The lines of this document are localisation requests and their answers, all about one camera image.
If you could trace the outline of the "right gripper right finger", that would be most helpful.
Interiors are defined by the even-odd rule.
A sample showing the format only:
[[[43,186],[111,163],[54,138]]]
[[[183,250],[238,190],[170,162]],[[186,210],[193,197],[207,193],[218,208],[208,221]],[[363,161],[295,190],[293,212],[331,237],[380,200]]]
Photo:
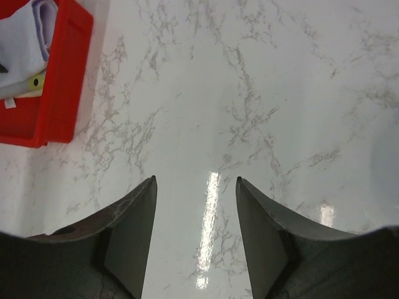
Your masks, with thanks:
[[[254,298],[397,298],[398,227],[351,234],[312,221],[236,181]]]

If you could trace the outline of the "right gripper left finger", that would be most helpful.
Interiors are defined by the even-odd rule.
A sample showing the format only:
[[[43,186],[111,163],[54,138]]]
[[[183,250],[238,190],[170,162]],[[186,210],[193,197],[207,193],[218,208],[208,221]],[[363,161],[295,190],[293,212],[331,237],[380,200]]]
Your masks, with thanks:
[[[50,235],[1,234],[2,298],[140,298],[155,218],[150,177]]]

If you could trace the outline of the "light blue towel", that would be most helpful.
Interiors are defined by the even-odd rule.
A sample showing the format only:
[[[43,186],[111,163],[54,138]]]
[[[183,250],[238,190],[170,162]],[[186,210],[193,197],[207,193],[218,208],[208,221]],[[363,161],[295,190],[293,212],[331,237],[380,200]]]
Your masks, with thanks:
[[[1,19],[1,87],[22,82],[47,67],[58,6],[55,1],[28,1]]]

